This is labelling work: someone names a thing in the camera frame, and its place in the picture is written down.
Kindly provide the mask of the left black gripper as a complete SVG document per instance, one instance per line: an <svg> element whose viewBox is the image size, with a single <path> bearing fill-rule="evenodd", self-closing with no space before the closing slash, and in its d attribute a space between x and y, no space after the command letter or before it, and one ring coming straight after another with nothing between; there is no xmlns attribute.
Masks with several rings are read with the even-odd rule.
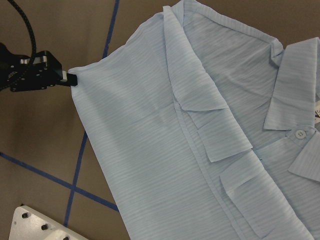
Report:
<svg viewBox="0 0 320 240"><path fill-rule="evenodd" d="M28 65L30 57L12 54L0 44L0 89L9 88L12 92L44 90L56 85L75 87L78 78L75 74L62 70L61 63L44 50L35 54L34 61Z"/></svg>

